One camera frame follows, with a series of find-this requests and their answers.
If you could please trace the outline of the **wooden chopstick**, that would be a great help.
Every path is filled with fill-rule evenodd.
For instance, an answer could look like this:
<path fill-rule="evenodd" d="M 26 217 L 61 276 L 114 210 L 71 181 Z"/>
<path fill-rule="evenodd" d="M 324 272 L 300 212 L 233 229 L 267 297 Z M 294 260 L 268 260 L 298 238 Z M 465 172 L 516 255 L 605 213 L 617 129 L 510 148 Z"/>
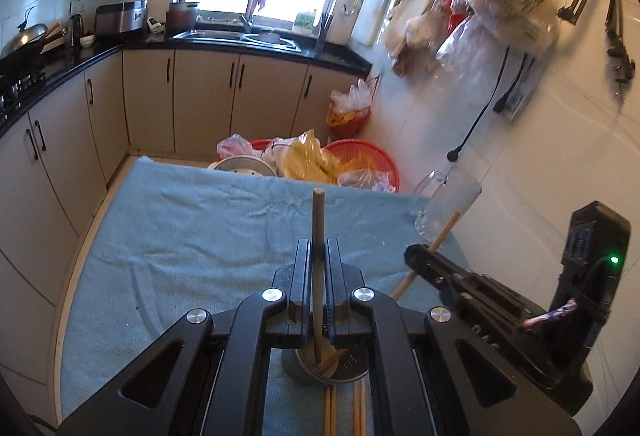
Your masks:
<path fill-rule="evenodd" d="M 361 383 L 359 381 L 352 383 L 352 436 L 359 436 L 361 434 L 360 387 L 361 387 Z"/>
<path fill-rule="evenodd" d="M 314 363 L 322 362 L 322 325 L 324 297 L 324 190 L 314 188 L 312 193 L 312 320 L 314 320 Z"/>
<path fill-rule="evenodd" d="M 367 435 L 367 397 L 366 397 L 366 381 L 364 379 L 359 381 L 359 394 L 358 394 L 358 407 L 359 407 L 359 436 Z"/>
<path fill-rule="evenodd" d="M 335 386 L 329 388 L 329 435 L 335 436 L 337 433 L 337 390 Z"/>
<path fill-rule="evenodd" d="M 332 433 L 332 386 L 326 386 L 323 399 L 323 436 Z"/>

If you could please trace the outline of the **beige lower kitchen cabinets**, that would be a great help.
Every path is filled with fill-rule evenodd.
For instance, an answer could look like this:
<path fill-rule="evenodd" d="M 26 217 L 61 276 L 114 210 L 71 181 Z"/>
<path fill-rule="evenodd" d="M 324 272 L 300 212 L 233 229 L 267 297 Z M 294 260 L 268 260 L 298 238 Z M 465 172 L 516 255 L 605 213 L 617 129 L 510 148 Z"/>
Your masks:
<path fill-rule="evenodd" d="M 211 159 L 224 137 L 324 133 L 352 74 L 248 50 L 90 54 L 1 117 L 1 376 L 55 419 L 54 359 L 70 275 L 130 154 Z"/>

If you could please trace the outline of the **steel kitchen sink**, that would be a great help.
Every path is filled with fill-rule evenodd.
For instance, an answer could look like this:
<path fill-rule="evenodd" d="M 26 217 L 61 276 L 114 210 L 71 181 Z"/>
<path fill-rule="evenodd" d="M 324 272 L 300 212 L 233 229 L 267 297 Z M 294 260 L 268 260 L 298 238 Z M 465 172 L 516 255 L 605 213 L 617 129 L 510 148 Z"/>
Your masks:
<path fill-rule="evenodd" d="M 229 32 L 228 30 L 195 29 L 172 36 L 173 40 L 210 42 L 211 44 L 244 44 L 247 47 L 301 52 L 294 40 L 276 32 Z"/>

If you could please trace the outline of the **black kitchen countertop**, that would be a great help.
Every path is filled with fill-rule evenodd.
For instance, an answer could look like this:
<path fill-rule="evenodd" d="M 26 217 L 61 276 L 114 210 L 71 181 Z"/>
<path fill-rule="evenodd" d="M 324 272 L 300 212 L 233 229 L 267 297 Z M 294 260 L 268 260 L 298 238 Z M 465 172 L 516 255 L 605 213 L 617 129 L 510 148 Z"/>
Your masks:
<path fill-rule="evenodd" d="M 22 92 L 15 103 L 1 110 L 1 134 L 7 133 L 28 110 L 45 96 L 58 89 L 61 84 L 70 78 L 81 74 L 89 66 L 93 66 L 117 52 L 127 50 L 203 50 L 224 53 L 237 53 L 246 55 L 265 56 L 277 60 L 302 63 L 349 75 L 367 77 L 372 64 L 365 60 L 349 47 L 334 42 L 327 42 L 320 52 L 314 50 L 316 40 L 303 38 L 297 39 L 300 51 L 278 50 L 273 48 L 253 46 L 247 42 L 213 42 L 210 40 L 198 40 L 193 38 L 175 39 L 160 35 L 157 38 L 151 36 L 136 36 L 123 40 L 109 39 L 99 42 L 87 50 L 79 53 L 70 51 L 47 52 L 40 60 L 41 73 L 38 84 L 32 86 L 26 92 Z"/>

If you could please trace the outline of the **black perforated utensil holder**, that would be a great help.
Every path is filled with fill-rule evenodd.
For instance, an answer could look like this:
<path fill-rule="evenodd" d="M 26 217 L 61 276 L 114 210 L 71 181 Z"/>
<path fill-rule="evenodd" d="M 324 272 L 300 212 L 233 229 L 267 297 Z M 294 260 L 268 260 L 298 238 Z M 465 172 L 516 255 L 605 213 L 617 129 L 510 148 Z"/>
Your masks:
<path fill-rule="evenodd" d="M 333 386 L 355 383 L 369 373 L 367 349 L 352 348 L 332 350 L 318 364 L 314 353 L 303 349 L 285 349 L 281 364 L 294 382 L 303 386 Z"/>

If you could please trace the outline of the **light blue towel mat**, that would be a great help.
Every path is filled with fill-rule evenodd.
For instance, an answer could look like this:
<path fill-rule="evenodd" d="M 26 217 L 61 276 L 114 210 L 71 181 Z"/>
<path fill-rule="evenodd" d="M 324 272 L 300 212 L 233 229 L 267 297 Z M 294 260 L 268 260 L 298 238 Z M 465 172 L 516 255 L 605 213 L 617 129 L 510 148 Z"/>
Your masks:
<path fill-rule="evenodd" d="M 138 159 L 100 222 L 63 340 L 62 419 L 188 310 L 235 309 L 311 236 L 310 183 Z M 393 291 L 422 243 L 411 197 L 326 189 L 326 236 L 364 282 Z M 272 352 L 263 435 L 322 435 L 320 388 L 295 383 Z"/>

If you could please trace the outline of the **clear glass mug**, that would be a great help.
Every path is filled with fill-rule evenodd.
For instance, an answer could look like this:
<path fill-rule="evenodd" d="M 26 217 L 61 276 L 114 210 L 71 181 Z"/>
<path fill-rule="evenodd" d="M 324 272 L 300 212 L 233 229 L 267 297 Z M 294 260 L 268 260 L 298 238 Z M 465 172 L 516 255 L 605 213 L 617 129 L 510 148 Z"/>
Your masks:
<path fill-rule="evenodd" d="M 414 217 L 416 232 L 431 243 L 453 214 L 462 218 L 480 193 L 480 183 L 457 165 L 432 170 L 413 191 L 409 211 Z"/>

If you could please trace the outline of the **white round bowl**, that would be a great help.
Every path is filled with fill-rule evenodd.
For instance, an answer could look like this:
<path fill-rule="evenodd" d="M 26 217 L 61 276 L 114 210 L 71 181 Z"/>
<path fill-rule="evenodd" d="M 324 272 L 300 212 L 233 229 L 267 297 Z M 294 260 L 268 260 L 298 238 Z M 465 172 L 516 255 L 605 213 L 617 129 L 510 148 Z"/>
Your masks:
<path fill-rule="evenodd" d="M 208 169 L 228 171 L 228 173 L 252 175 L 259 177 L 277 177 L 276 170 L 259 157 L 249 155 L 229 156 L 221 161 L 213 162 Z"/>

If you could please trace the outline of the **red plastic basket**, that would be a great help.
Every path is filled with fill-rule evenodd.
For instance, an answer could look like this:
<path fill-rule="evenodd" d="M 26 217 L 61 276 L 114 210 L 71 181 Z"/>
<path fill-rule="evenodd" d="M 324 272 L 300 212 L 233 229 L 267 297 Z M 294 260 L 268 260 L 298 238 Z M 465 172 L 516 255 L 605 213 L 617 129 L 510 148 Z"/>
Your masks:
<path fill-rule="evenodd" d="M 400 177 L 393 159 L 377 145 L 364 140 L 337 140 L 323 145 L 308 130 L 297 137 L 256 140 L 260 159 L 279 177 L 397 193 Z"/>

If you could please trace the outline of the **orange bin with bags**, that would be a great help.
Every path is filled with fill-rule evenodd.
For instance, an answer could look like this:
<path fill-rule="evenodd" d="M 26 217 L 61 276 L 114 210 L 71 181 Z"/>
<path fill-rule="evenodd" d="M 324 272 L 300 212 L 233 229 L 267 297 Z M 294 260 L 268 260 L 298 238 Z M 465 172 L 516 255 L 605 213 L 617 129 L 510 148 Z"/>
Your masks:
<path fill-rule="evenodd" d="M 378 76 L 369 80 L 359 79 L 347 92 L 333 90 L 330 93 L 326 125 L 329 126 L 332 139 L 355 138 L 367 125 L 379 83 Z"/>

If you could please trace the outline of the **dark red cooking pot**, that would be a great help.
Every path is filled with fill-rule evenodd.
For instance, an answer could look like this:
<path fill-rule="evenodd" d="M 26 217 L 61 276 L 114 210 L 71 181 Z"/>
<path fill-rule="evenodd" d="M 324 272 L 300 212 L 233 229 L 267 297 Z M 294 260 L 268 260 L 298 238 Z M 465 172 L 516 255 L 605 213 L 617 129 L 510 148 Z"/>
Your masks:
<path fill-rule="evenodd" d="M 172 2 L 166 12 L 166 32 L 171 36 L 187 32 L 195 28 L 197 20 L 197 2 Z"/>

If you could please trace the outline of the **wok with lid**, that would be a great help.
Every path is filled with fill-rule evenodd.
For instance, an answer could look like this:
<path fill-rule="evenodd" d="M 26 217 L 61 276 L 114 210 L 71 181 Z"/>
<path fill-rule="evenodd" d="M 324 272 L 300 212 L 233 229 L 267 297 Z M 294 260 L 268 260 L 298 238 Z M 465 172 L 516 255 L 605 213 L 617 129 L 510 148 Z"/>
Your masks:
<path fill-rule="evenodd" d="M 29 70 L 49 39 L 58 31 L 60 24 L 47 26 L 42 23 L 28 25 L 31 6 L 24 13 L 24 20 L 17 26 L 18 33 L 1 51 L 1 74 L 9 76 L 19 70 Z"/>

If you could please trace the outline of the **black electric kettle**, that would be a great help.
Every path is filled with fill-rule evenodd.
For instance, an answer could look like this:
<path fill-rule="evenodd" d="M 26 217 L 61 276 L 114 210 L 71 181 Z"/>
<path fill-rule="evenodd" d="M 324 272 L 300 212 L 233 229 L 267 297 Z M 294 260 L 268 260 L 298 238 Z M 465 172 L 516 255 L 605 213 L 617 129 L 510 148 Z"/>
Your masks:
<path fill-rule="evenodd" d="M 80 49 L 80 40 L 85 34 L 84 18 L 81 14 L 72 14 L 67 21 L 67 41 L 68 47 L 72 49 Z"/>

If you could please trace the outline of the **wall power socket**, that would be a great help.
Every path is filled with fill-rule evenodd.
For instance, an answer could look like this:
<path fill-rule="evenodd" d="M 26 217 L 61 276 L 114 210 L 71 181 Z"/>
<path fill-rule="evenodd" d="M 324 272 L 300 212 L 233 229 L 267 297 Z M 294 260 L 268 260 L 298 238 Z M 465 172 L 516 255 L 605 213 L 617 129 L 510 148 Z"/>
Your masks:
<path fill-rule="evenodd" d="M 538 58 L 524 55 L 518 73 L 506 92 L 496 101 L 492 111 L 513 122 L 533 96 L 543 71 L 544 66 Z"/>

